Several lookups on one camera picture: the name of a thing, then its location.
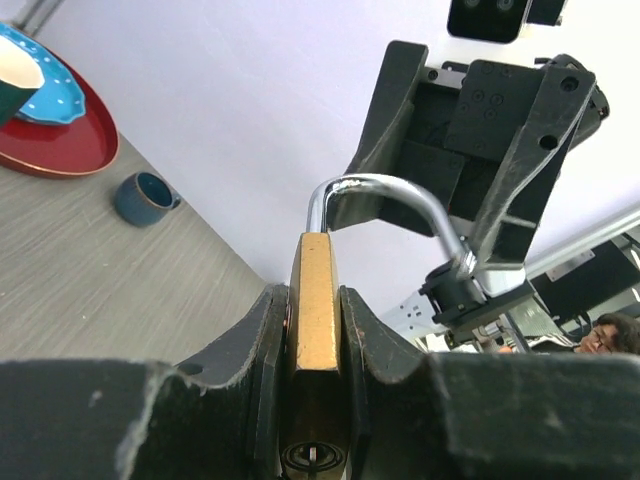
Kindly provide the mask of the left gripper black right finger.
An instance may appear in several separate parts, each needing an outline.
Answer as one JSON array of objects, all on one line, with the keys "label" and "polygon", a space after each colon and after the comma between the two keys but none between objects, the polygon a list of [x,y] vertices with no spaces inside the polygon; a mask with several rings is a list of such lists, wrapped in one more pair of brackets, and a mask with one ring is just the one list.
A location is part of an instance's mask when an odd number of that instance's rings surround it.
[{"label": "left gripper black right finger", "polygon": [[635,479],[631,355],[425,353],[340,291],[352,479]]}]

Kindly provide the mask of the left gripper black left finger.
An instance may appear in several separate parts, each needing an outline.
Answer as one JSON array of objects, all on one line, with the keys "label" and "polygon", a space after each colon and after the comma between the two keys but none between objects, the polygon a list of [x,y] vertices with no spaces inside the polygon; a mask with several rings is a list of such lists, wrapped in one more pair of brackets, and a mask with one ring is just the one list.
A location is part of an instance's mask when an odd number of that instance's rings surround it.
[{"label": "left gripper black left finger", "polygon": [[288,290],[178,365],[1,365],[5,479],[273,479]]}]

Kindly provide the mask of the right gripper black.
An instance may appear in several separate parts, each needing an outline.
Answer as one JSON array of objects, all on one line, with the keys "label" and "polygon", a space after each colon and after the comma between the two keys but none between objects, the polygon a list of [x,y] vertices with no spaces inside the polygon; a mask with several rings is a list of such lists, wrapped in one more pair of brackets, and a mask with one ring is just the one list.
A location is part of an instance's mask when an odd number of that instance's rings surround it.
[{"label": "right gripper black", "polygon": [[386,48],[348,174],[386,174],[474,221],[479,267],[521,267],[567,153],[597,131],[597,81],[567,55],[536,69],[478,60],[445,86],[429,48]]}]

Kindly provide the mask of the large brass padlock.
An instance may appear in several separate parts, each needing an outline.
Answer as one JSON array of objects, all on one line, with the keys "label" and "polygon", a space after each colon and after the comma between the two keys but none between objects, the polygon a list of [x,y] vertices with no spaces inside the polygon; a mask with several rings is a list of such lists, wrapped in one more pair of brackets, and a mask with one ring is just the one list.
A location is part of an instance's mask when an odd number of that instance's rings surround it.
[{"label": "large brass padlock", "polygon": [[289,479],[339,479],[345,470],[351,398],[341,360],[342,307],[327,208],[333,198],[355,193],[397,200],[416,211],[439,236],[457,276],[470,277],[476,264],[440,201],[407,180],[349,174],[314,190],[290,281],[288,366],[280,427],[280,459]]}]

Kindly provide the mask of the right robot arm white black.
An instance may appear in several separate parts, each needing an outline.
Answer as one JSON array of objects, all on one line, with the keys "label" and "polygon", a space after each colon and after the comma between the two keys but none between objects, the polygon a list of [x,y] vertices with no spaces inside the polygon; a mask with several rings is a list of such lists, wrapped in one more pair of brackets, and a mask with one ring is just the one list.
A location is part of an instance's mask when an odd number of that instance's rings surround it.
[{"label": "right robot arm white black", "polygon": [[440,240],[447,261],[421,293],[453,333],[488,324],[534,291],[524,264],[568,152],[610,105],[594,74],[560,54],[523,67],[489,60],[426,64],[425,45],[385,51],[347,174],[379,174],[428,192],[424,216],[382,193],[335,198],[333,230],[379,219]]}]

